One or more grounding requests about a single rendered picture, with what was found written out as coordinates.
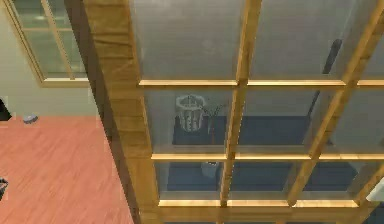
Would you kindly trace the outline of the black furniture corner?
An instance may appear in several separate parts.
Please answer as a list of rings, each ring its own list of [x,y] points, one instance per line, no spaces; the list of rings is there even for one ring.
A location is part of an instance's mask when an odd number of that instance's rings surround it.
[[[11,113],[7,109],[5,103],[0,98],[0,121],[8,121],[12,118]]]

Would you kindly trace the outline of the small grey pot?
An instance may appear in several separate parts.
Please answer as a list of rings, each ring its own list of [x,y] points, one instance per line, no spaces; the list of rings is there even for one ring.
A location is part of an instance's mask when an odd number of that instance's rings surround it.
[[[201,164],[202,174],[208,178],[214,178],[218,168],[218,162],[204,162]]]

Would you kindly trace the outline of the grey mesh waste basket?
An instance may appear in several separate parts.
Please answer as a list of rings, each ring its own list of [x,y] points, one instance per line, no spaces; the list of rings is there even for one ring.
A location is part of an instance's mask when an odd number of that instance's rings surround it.
[[[196,132],[201,129],[205,105],[205,99],[200,95],[189,94],[176,98],[179,122],[184,131]]]

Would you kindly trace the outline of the wooden glass-paned room door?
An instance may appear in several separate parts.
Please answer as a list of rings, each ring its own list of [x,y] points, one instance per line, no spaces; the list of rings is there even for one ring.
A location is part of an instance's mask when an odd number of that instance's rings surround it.
[[[384,0],[65,6],[135,224],[364,224],[380,204]],[[226,105],[214,144],[205,113],[181,128],[189,94]]]

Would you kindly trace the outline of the wooden framed window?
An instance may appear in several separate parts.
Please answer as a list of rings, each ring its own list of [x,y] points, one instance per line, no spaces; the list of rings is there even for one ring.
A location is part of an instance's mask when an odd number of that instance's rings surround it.
[[[89,86],[64,0],[0,0],[37,83]]]

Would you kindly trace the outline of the bare twig plant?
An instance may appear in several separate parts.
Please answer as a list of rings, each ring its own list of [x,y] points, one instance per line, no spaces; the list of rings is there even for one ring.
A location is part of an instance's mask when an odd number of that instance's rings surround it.
[[[208,130],[207,133],[211,137],[211,143],[215,143],[215,136],[214,136],[214,120],[219,115],[220,111],[225,108],[225,104],[219,104],[217,106],[214,106],[213,108],[209,109],[207,106],[203,106],[202,109],[206,116],[208,117]]]

